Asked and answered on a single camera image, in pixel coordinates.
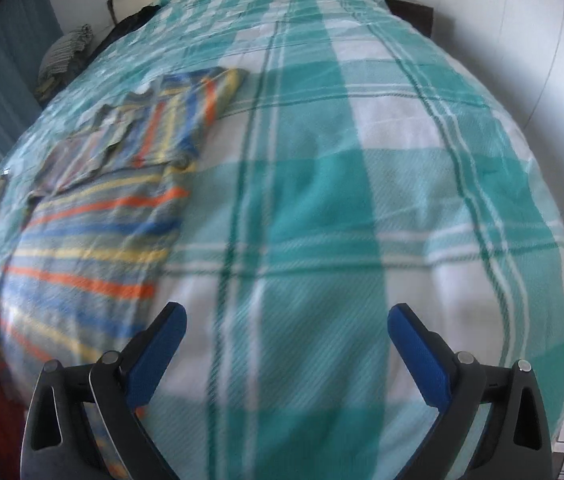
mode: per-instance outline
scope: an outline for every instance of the metal screw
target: metal screw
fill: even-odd
[[[57,370],[57,365],[59,365],[60,362],[57,359],[51,359],[50,361],[47,361],[46,363],[44,363],[44,371],[45,372],[55,372]]]
[[[464,365],[470,365],[473,361],[475,361],[475,357],[470,352],[457,352],[457,361]]]
[[[517,361],[517,366],[519,366],[520,370],[523,372],[530,372],[532,370],[530,363],[524,359]]]
[[[105,365],[111,365],[118,360],[118,357],[120,357],[120,352],[109,350],[108,352],[104,352],[104,355],[101,357],[101,361]]]

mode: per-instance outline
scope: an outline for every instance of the blue gripper pad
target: blue gripper pad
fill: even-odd
[[[149,403],[186,331],[187,313],[177,304],[128,373],[126,404],[131,410]]]
[[[426,342],[429,338],[426,327],[408,305],[401,303],[389,311],[388,328],[426,403],[445,412],[450,404],[450,377]]]

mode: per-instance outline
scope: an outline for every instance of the curtain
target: curtain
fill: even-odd
[[[41,112],[33,97],[40,62],[62,36],[49,0],[0,3],[0,161]]]

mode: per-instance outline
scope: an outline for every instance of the teal plaid blanket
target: teal plaid blanket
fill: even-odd
[[[395,476],[436,415],[386,334],[403,301],[456,351],[530,360],[555,435],[564,227],[506,111],[382,0],[158,3],[3,163],[0,261],[44,156],[96,105],[162,73],[248,70],[151,308],[188,313],[144,418],[180,477]]]

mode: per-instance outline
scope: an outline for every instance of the orange stripe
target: orange stripe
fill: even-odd
[[[215,80],[210,79],[206,85],[206,126],[210,126],[215,121]]]
[[[106,209],[113,209],[116,207],[157,207],[169,200],[174,198],[186,198],[188,196],[188,191],[183,187],[174,186],[171,189],[166,190],[163,194],[155,197],[146,196],[123,196],[116,198],[114,200],[103,200],[102,202],[95,202],[89,205],[81,205],[78,207],[73,207],[62,211],[59,213],[54,213],[51,215],[46,215],[29,222],[29,226],[35,226],[38,224],[45,224],[47,222],[58,220],[60,218],[67,218],[69,216],[79,215],[81,213],[88,213],[91,211],[104,211]]]
[[[147,153],[149,153],[149,150],[151,149],[151,144],[153,143],[153,139],[155,137],[155,131],[158,129],[159,119],[161,118],[165,106],[166,101],[160,101],[155,107],[153,117],[151,117],[151,122],[149,123],[149,127],[146,130],[146,135],[144,136],[142,149],[140,150],[140,153],[136,155],[136,158],[133,161],[135,168],[142,167],[142,164],[144,163],[144,157]]]
[[[82,276],[65,272],[47,272],[46,270],[31,269],[29,267],[9,266],[7,272],[27,276],[43,282],[55,283],[57,285],[74,286],[86,292],[95,292],[121,300],[143,300],[152,298],[155,292],[155,287],[152,283],[147,285],[123,285],[122,283],[83,278]]]
[[[119,462],[118,460],[114,462],[111,462],[110,460],[105,460],[105,463],[108,467],[108,470],[111,471],[111,473],[115,475],[116,478],[121,478],[123,480],[126,480],[128,478],[128,473],[126,472],[126,469],[124,468],[122,463]]]
[[[0,317],[0,325],[3,327],[4,331],[22,347],[28,353],[33,355],[36,359],[47,362],[53,359],[53,357],[47,354],[43,349],[38,348],[28,339],[26,339],[22,334],[19,334],[17,330],[14,330],[13,325],[9,324],[6,320]]]

